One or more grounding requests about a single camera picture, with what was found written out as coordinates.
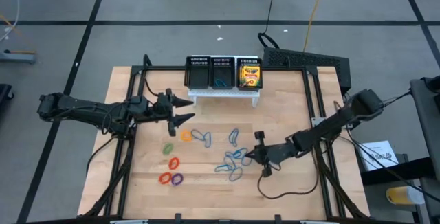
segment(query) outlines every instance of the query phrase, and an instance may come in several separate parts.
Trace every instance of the wooden table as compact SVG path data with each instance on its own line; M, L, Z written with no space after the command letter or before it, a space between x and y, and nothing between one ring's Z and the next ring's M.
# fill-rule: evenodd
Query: wooden table
M106 103L121 102L127 93L130 67L114 67ZM319 67L320 86L327 116L335 113L333 101L342 103L338 79L332 67ZM154 92L170 87L180 98L188 99L184 86L184 71L149 71L147 80ZM317 108L310 80L314 106ZM153 102L148 92L144 95ZM265 71L264 88L256 108L247 99L201 98L196 107L176 109L176 113L196 113L170 137L165 122L141 124L137 129L135 152L131 166L126 196L124 218L173 219L182 213L183 219L274 219L280 214L283 220L324 220L325 211L320 185L308 195L289 195L277 200L265 199L256 188L262 166L252 162L243 167L243 176L230 182L228 173L215 173L216 166L223 163L225 151L234 151L228 135L234 128L240 130L238 148L252 150L257 141L254 131L265 131L265 143L283 143L284 138L296 131L310 128L307 102L302 74L297 71ZM203 142L183 142L182 130L196 128L212 133L212 146L205 148ZM107 136L98 132L94 149ZM162 154L167 142L174 143L170 156ZM364 188L353 146L338 139L333 145L341 186L363 213L369 215ZM109 183L116 142L105 148L93 159L85 182L79 214L85 213L100 197ZM184 175L180 186L162 185L158 177L169 171L168 161L179 157L180 166L174 172ZM316 180L316 169L311 153L300 159L288 159L283 169L262 180L261 189L274 196L286 191L306 191ZM333 188L329 185L333 215L337 216ZM112 213L116 213L120 190L115 191Z

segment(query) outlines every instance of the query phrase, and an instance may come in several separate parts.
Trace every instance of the white shelf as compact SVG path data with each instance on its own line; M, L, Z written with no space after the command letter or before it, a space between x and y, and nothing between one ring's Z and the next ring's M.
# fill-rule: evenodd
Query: white shelf
M258 58L258 56L211 56L211 57L234 57L235 69L237 68L237 58ZM212 98L252 98L252 106L256 107L256 104L260 98L260 91L242 91L237 87L232 89L213 89L209 87L207 89L189 89L188 96L192 97L194 105L197 104L197 97L212 97Z

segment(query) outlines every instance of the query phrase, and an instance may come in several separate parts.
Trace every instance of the floor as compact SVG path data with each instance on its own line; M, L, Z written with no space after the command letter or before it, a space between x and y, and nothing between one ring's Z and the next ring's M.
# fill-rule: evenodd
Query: floor
M34 65L0 64L0 82L16 93L0 122L0 172L7 175L0 180L1 223L17 222L50 140L51 124L36 114L41 94L71 90L77 98L103 101L112 67L138 65L145 53L155 65L183 65L191 54L263 55L256 35L265 28L270 0L95 2L21 0L24 38L11 34L0 44L1 50L38 52ZM274 0L271 20L277 22L267 33L282 48L301 50L314 2ZM0 0L3 16L14 20L15 12L16 0ZM325 22L312 27L307 51L350 58L350 93L372 88L387 99L407 91L411 79L439 74L437 0L321 0L315 20ZM427 155L411 97L353 134L363 142L387 139L410 159ZM95 136L86 124L60 125L28 221L76 215ZM399 216L369 203L373 216Z

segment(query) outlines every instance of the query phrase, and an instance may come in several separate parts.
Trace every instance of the yellow container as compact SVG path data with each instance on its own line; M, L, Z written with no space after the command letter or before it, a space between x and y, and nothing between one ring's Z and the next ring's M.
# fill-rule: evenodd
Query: yellow container
M395 205L414 205L425 203L423 193L410 186L389 188L386 190L386 198L390 201L390 203Z

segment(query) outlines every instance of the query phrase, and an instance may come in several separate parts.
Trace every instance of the white paper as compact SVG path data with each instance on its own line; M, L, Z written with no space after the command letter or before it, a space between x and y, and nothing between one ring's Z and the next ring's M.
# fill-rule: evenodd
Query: white paper
M396 154L394 153L393 148L391 148L389 141L367 142L360 144L360 146L368 152L367 154L362 149L358 148L360 156L363 158L362 163L364 163L364 166L368 171L382 168L371 158L371 156L386 167L398 164Z

